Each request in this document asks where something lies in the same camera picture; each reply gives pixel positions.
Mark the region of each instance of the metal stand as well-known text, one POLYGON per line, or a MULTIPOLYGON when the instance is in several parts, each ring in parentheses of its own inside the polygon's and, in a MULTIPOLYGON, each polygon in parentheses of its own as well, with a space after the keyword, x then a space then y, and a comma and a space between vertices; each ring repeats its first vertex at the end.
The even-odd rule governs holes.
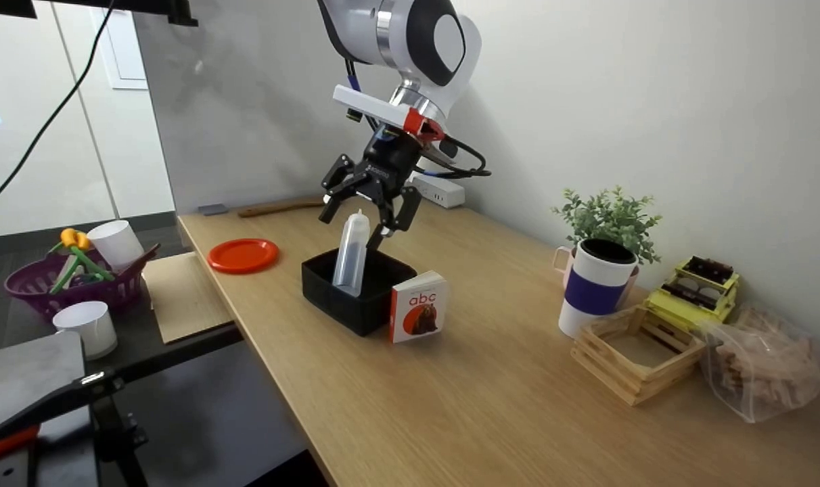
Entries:
POLYGON ((129 487, 145 487, 145 476, 135 459, 135 449, 145 445, 145 434, 135 426, 133 414, 120 418, 112 398, 92 403, 93 414, 93 454, 99 464, 116 464, 120 480, 129 487))

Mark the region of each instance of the white cup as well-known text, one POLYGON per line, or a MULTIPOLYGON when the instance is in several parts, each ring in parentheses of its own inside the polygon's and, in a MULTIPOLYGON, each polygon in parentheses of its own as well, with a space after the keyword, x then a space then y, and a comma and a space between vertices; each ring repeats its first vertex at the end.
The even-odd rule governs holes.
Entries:
POLYGON ((80 300, 53 314, 56 334, 77 334, 87 361, 108 357, 116 349, 116 331, 103 300, 80 300))
POLYGON ((87 234, 112 275, 120 275, 142 256, 142 247, 126 220, 97 226, 87 234))
POLYGON ((575 338, 599 318, 614 314, 633 269, 635 258, 624 247, 599 238, 582 241, 566 281, 559 331, 575 338))
MULTIPOLYGON (((558 247, 551 252, 551 270, 562 280, 562 293, 567 289, 570 262, 572 262, 575 247, 558 247)), ((635 270, 629 270, 629 280, 621 289, 620 307, 628 304, 629 293, 635 287, 635 270)))

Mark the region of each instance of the black container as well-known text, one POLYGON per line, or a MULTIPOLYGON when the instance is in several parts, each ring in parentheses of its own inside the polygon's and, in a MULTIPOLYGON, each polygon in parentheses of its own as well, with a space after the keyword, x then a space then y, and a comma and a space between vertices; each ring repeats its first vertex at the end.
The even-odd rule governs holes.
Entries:
POLYGON ((345 325, 356 335, 367 335, 387 325, 388 287, 413 280, 413 269, 382 256, 364 256, 363 289, 356 298, 330 285, 336 249, 303 262, 303 298, 345 325))

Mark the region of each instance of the black cable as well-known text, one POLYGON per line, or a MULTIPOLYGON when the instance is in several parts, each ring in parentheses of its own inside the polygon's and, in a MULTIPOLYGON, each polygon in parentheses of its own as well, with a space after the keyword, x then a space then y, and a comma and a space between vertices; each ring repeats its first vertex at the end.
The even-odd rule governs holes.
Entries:
POLYGON ((359 80, 356 80, 355 64, 349 58, 342 58, 342 64, 345 64, 345 80, 349 80, 351 91, 359 92, 359 80))
POLYGON ((53 110, 53 115, 39 124, 39 130, 38 130, 35 138, 28 141, 27 153, 24 153, 20 160, 15 164, 15 168, 12 168, 12 170, 7 174, 7 178, 0 184, 0 195, 3 195, 5 187, 20 174, 20 168, 24 168, 24 164, 28 160, 28 154, 35 153, 38 141, 49 132, 49 127, 53 124, 53 119, 58 118, 58 112, 66 107, 66 101, 70 101, 70 97, 77 92, 77 88, 84 85, 84 80, 87 80, 87 73, 89 73, 89 69, 92 69, 93 51, 97 51, 97 47, 99 47, 99 39, 103 39, 103 32, 106 32, 106 27, 108 27, 110 13, 112 13, 112 0, 110 0, 110 7, 108 7, 108 11, 106 11, 106 20, 103 20, 99 31, 97 31, 93 39, 92 39, 89 61, 87 61, 87 65, 84 65, 77 82, 74 82, 72 91, 61 97, 61 103, 53 110))
POLYGON ((447 174, 429 174, 429 170, 422 170, 422 168, 415 168, 415 174, 424 174, 424 177, 433 177, 433 178, 472 178, 472 177, 489 177, 489 170, 486 170, 486 158, 484 158, 482 153, 475 153, 472 147, 467 147, 467 143, 461 143, 460 138, 451 138, 451 137, 447 137, 447 141, 453 143, 457 149, 467 153, 471 158, 475 158, 478 165, 466 170, 466 168, 440 165, 440 164, 433 160, 433 164, 440 165, 447 174))

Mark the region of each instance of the wooden table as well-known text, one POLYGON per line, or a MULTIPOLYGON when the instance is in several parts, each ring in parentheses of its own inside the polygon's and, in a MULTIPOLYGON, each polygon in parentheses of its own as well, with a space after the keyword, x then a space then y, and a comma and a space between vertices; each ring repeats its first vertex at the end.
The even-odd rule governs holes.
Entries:
POLYGON ((449 280, 443 335, 351 335, 299 293, 345 215, 180 218, 199 256, 280 247, 264 275, 211 277, 336 486, 820 486, 820 402, 751 429, 694 377, 628 410, 567 357, 551 249, 472 212, 422 206, 382 247, 449 280))

